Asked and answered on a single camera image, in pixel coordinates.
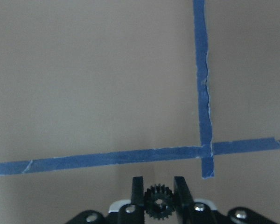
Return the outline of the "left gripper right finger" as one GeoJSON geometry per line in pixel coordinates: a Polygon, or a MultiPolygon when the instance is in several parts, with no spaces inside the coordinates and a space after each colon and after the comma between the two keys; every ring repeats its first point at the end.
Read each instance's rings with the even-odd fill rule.
{"type": "Polygon", "coordinates": [[[194,201],[182,176],[174,177],[174,198],[179,224],[217,224],[208,204],[194,201]]]}

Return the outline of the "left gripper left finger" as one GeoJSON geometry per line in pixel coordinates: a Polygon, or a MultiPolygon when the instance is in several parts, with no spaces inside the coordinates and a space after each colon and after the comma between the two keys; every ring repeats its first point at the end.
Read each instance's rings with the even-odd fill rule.
{"type": "Polygon", "coordinates": [[[131,202],[119,209],[118,224],[144,224],[144,187],[143,177],[134,177],[131,202]]]}

